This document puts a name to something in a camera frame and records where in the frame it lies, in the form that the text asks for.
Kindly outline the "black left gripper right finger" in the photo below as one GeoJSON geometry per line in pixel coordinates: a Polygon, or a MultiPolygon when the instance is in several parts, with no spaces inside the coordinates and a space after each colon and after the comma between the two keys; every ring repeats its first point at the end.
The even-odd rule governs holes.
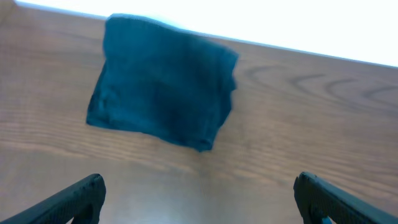
{"type": "Polygon", "coordinates": [[[296,177],[294,198],[304,224],[397,223],[397,217],[309,172],[302,172],[296,177]]]}

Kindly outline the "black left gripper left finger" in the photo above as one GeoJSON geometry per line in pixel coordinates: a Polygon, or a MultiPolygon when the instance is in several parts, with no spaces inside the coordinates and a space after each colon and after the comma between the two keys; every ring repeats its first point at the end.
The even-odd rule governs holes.
{"type": "Polygon", "coordinates": [[[104,179],[91,174],[2,224],[97,224],[106,196],[104,179]]]}

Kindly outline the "dark blue denim shorts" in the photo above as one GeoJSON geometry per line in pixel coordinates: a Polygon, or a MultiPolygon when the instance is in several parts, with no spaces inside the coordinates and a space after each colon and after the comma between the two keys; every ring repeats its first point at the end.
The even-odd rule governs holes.
{"type": "Polygon", "coordinates": [[[87,124],[212,149],[232,109],[235,51],[148,17],[113,14],[103,53],[87,124]]]}

